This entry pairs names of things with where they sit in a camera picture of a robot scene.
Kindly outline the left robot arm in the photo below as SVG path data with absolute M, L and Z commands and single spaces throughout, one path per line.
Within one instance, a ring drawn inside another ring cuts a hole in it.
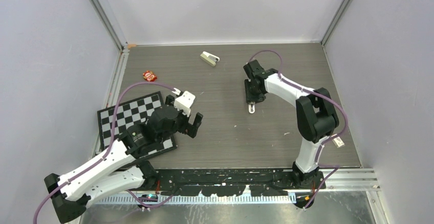
M 63 175 L 47 175 L 44 183 L 59 222 L 77 219 L 106 196 L 140 187 L 153 189 L 158 174 L 148 160 L 176 149 L 175 133 L 197 135 L 202 114 L 189 123 L 195 99 L 188 91 L 167 96 L 165 104 L 144 122 L 128 127 L 97 156 Z

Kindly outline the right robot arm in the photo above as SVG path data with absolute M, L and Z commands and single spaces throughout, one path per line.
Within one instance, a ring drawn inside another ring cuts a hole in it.
M 330 138 L 339 125 L 330 93 L 325 88 L 300 85 L 276 69 L 265 70 L 257 60 L 248 62 L 243 69 L 247 75 L 244 86 L 249 113 L 255 112 L 257 103 L 265 101 L 266 94 L 274 94 L 295 107 L 302 142 L 291 179 L 296 187 L 306 188 L 318 172 L 320 144 Z

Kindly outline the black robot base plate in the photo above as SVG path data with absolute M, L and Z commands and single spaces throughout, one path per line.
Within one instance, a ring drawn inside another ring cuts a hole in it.
M 242 168 L 242 169 L 158 169 L 155 177 L 139 187 L 142 191 L 155 191 L 169 196 L 210 197 L 284 196 L 290 190 L 312 193 L 320 188 L 324 179 L 321 171 L 302 180 L 291 169 Z

